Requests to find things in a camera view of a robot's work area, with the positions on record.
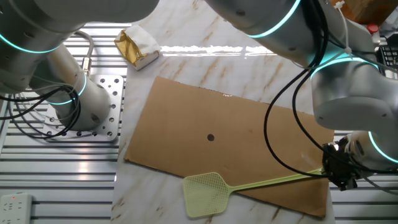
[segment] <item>robotic arm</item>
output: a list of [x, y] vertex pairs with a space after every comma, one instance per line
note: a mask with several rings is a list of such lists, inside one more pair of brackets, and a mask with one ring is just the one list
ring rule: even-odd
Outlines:
[[[90, 130], [109, 111], [107, 93], [84, 76], [62, 42], [89, 21], [131, 22], [146, 17], [158, 0], [0, 0], [0, 93], [18, 93], [29, 85], [43, 89], [51, 82], [76, 85], [82, 118], [75, 130]], [[307, 67], [314, 59], [323, 33], [309, 0], [206, 0], [235, 28], [271, 51]], [[328, 0], [319, 0], [329, 31], [340, 42], [348, 35], [352, 50], [373, 52], [369, 32], [346, 20]], [[323, 61], [339, 54], [328, 44]], [[366, 59], [376, 61], [367, 54]], [[317, 68], [311, 77], [313, 109], [323, 127], [359, 130], [324, 147], [336, 157], [357, 166], [390, 170], [398, 168], [396, 80], [382, 76], [377, 66], [343, 54]], [[41, 90], [42, 95], [52, 89]], [[67, 94], [49, 98], [60, 118], [70, 113]], [[325, 170], [348, 175], [331, 179], [341, 190], [355, 187], [355, 179], [372, 175], [341, 166], [328, 154]]]
[[[317, 41], [322, 38], [319, 18], [311, 1], [206, 0], [237, 29], [273, 52], [304, 67], [313, 60]], [[329, 1], [319, 3], [329, 31], [340, 42], [345, 39], [341, 14]], [[373, 52], [370, 33], [346, 20], [348, 46], [352, 51]], [[328, 44], [323, 62], [342, 49]], [[374, 54], [367, 59], [376, 61]], [[329, 129], [360, 130], [324, 149], [345, 162], [377, 170], [398, 168], [397, 88], [396, 80], [382, 76], [377, 65], [362, 58], [343, 54], [315, 70], [311, 77], [313, 112], [318, 124]], [[325, 170], [345, 179], [330, 178], [341, 190], [356, 187], [355, 179], [372, 175], [342, 166], [329, 154], [323, 158]]]

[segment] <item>black cable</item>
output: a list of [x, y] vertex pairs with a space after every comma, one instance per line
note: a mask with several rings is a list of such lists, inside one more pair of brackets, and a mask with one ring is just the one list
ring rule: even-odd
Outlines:
[[60, 90], [61, 88], [64, 88], [64, 87], [57, 88], [56, 90], [48, 92], [44, 95], [32, 97], [29, 99], [13, 99], [13, 98], [6, 98], [3, 96], [0, 96], [0, 100], [10, 101], [10, 102], [30, 102], [30, 101], [34, 101], [34, 100], [42, 100], [43, 98], [48, 99], [50, 96], [54, 95], [56, 92], [61, 91]]
[[[19, 108], [19, 105], [18, 104], [16, 104], [16, 108], [17, 108], [17, 110], [18, 110], [18, 112], [19, 113], [21, 113], [21, 109]], [[54, 138], [54, 137], [57, 137], [57, 136], [60, 136], [60, 135], [62, 135], [62, 134], [64, 134], [64, 133], [66, 133], [67, 131], [69, 131], [69, 129], [73, 126], [72, 125], [72, 122], [74, 121], [74, 119], [71, 119], [70, 120], [70, 122], [65, 126], [65, 128], [63, 129], [63, 130], [61, 130], [60, 132], [58, 132], [57, 134], [47, 134], [47, 133], [43, 133], [42, 131], [39, 131], [37, 128], [35, 128], [33, 125], [31, 125], [26, 119], [25, 119], [25, 117], [23, 117], [23, 116], [21, 116], [21, 118], [25, 121], [25, 123], [27, 123], [27, 125], [30, 127], [30, 128], [32, 128], [34, 131], [36, 131], [37, 133], [39, 133], [39, 134], [42, 134], [42, 135], [45, 135], [45, 136], [47, 136], [47, 138]]]
[[[327, 20], [325, 17], [325, 14], [322, 10], [321, 5], [319, 5], [318, 1], [315, 1], [315, 7], [317, 7], [317, 11], [320, 15], [320, 19], [323, 23], [323, 30], [324, 30], [324, 40], [328, 41], [328, 36], [329, 36], [329, 29], [327, 28]], [[323, 152], [329, 154], [332, 158], [336, 159], [338, 162], [350, 166], [354, 169], [359, 169], [365, 172], [374, 172], [374, 173], [378, 173], [378, 174], [397, 174], [398, 171], [391, 171], [391, 170], [374, 170], [374, 169], [369, 169], [367, 167], [360, 167], [360, 166], [356, 166], [354, 164], [350, 164], [349, 162], [343, 161], [341, 160], [339, 157], [335, 156], [334, 154], [332, 154], [331, 152], [324, 150], [324, 148], [322, 148], [321, 145], [319, 145], [319, 143], [316, 142], [316, 140], [314, 140], [314, 138], [312, 138], [312, 136], [307, 132], [307, 130], [303, 127], [299, 116], [297, 115], [297, 110], [296, 110], [296, 99], [297, 99], [297, 94], [299, 92], [299, 89], [302, 87], [302, 85], [311, 77], [312, 73], [314, 72], [314, 70], [310, 71], [302, 80], [301, 82], [297, 85], [293, 97], [292, 97], [292, 109], [293, 109], [293, 114], [295, 117], [295, 120], [298, 124], [298, 126], [300, 127], [300, 129], [303, 131], [303, 133], [309, 138], [309, 140], [311, 140], [312, 143], [314, 143], [314, 145], [316, 145], [316, 147], [318, 147], [319, 149], [321, 149]]]
[[90, 35], [88, 35], [87, 33], [83, 32], [81, 30], [76, 31], [75, 34], [80, 35], [80, 36], [82, 36], [82, 37], [84, 37], [84, 38], [86, 38], [88, 40], [88, 42], [90, 43], [90, 46], [88, 47], [87, 57], [91, 58], [91, 56], [93, 55], [93, 51], [94, 51], [94, 40], [93, 40], [93, 38]]
[[[322, 43], [322, 47], [318, 48], [317, 53], [313, 59], [313, 61], [310, 63], [309, 67], [314, 67], [317, 66], [321, 63], [323, 55], [326, 52], [326, 46], [328, 43], [328, 32], [325, 32], [325, 38], [323, 38], [323, 43]], [[289, 165], [287, 165], [286, 163], [284, 163], [281, 159], [278, 158], [278, 156], [275, 154], [274, 150], [271, 147], [271, 144], [269, 142], [269, 138], [268, 138], [268, 133], [267, 133], [267, 124], [268, 124], [268, 119], [269, 119], [269, 115], [271, 113], [271, 109], [273, 107], [273, 105], [275, 104], [275, 102], [278, 100], [278, 98], [293, 84], [295, 83], [299, 78], [301, 78], [303, 75], [305, 75], [308, 72], [308, 69], [303, 70], [300, 74], [298, 74], [293, 80], [291, 80], [285, 87], [283, 87], [283, 89], [281, 89], [280, 92], [278, 92], [278, 94], [274, 97], [274, 99], [271, 101], [267, 112], [266, 112], [266, 116], [264, 118], [264, 138], [266, 140], [266, 144], [268, 147], [269, 152], [271, 153], [271, 155], [274, 157], [274, 159], [281, 164], [282, 166], [284, 166], [285, 168], [296, 172], [298, 174], [302, 174], [302, 175], [307, 175], [310, 177], [321, 177], [321, 178], [331, 178], [334, 176], [331, 175], [319, 175], [319, 174], [309, 174], [307, 172], [303, 172], [300, 170], [297, 170]]]
[[[31, 112], [34, 108], [36, 108], [36, 106], [38, 106], [39, 104], [41, 104], [43, 101], [45, 101], [46, 99], [50, 98], [52, 95], [54, 95], [55, 93], [63, 90], [65, 87], [60, 87], [57, 88], [56, 90], [53, 90], [47, 94], [45, 94], [45, 97], [43, 97], [42, 99], [40, 99], [38, 102], [36, 102], [34, 105], [32, 105], [30, 108], [28, 108], [27, 110], [25, 110], [23, 113], [17, 114], [17, 115], [11, 115], [8, 117], [1, 117], [0, 120], [6, 120], [6, 119], [15, 119], [15, 118], [19, 118], [21, 116], [24, 116], [25, 114]], [[11, 99], [11, 98], [7, 98], [7, 101], [13, 101], [13, 102], [19, 102], [16, 101], [16, 99]]]
[[[65, 126], [65, 128], [63, 130], [61, 130], [60, 132], [58, 132], [57, 134], [47, 134], [47, 133], [43, 133], [42, 131], [39, 131], [38, 129], [36, 129], [35, 127], [33, 127], [26, 119], [25, 117], [22, 116], [22, 119], [25, 121], [25, 123], [27, 123], [34, 131], [38, 132], [39, 134], [44, 135], [45, 137], [42, 136], [34, 136], [33, 134], [29, 134], [27, 132], [25, 132], [17, 123], [14, 119], [12, 119], [12, 122], [15, 124], [15, 126], [25, 135], [34, 138], [34, 139], [49, 139], [49, 138], [54, 138], [57, 136], [61, 136], [63, 134], [65, 134], [67, 131], [69, 131], [77, 122], [78, 118], [80, 117], [80, 112], [81, 112], [81, 106], [80, 106], [80, 102], [78, 101], [78, 93], [76, 91], [73, 90], [73, 92], [71, 92], [70, 94], [70, 98], [71, 99], [75, 99], [72, 100], [72, 102], [74, 102], [72, 111], [74, 111], [76, 109], [76, 106], [78, 107], [78, 109], [73, 113], [72, 115], [72, 119], [70, 120], [70, 122]], [[16, 105], [18, 112], [21, 113], [21, 109], [19, 108], [19, 105]], [[9, 112], [10, 114], [12, 114], [12, 110], [11, 107], [9, 106]]]

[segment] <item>metal frame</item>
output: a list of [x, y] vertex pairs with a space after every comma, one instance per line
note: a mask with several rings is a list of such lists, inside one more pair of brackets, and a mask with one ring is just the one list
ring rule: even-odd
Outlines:
[[[121, 102], [122, 93], [124, 88], [124, 80], [122, 76], [115, 75], [92, 75], [91, 80], [101, 85], [111, 97], [111, 110], [106, 119], [92, 131], [68, 131], [66, 136], [59, 136], [56, 138], [48, 139], [50, 142], [111, 142], [116, 139], [119, 120], [121, 117]], [[49, 106], [47, 116], [56, 118], [55, 109]], [[63, 126], [57, 120], [46, 118], [46, 123], [59, 124], [57, 126], [49, 126], [44, 124], [44, 133], [51, 132], [52, 134], [59, 132]]]

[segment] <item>fly swatter handle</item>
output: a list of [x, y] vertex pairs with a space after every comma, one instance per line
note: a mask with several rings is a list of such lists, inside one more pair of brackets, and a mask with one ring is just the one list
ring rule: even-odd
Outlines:
[[[316, 169], [313, 171], [308, 172], [309, 174], [321, 174], [321, 169]], [[291, 175], [288, 177], [281, 177], [281, 178], [276, 178], [272, 180], [265, 180], [257, 183], [252, 183], [252, 184], [245, 184], [245, 185], [240, 185], [236, 187], [231, 187], [233, 191], [235, 190], [243, 190], [243, 189], [248, 189], [248, 188], [253, 188], [253, 187], [262, 187], [266, 185], [271, 185], [271, 184], [279, 184], [283, 182], [288, 182], [288, 181], [293, 181], [293, 180], [300, 180], [304, 178], [309, 178], [310, 176], [307, 175], [302, 175], [302, 174], [296, 174], [296, 175]]]

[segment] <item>fly swatter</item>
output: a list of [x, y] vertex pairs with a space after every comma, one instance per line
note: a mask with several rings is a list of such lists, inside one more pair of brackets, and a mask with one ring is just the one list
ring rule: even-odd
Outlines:
[[[321, 174], [321, 169], [309, 173]], [[262, 187], [308, 177], [307, 175], [296, 174], [236, 187], [226, 184], [224, 179], [216, 172], [186, 177], [183, 181], [183, 189], [187, 214], [191, 218], [196, 218], [221, 213], [226, 209], [229, 195], [235, 190]]]

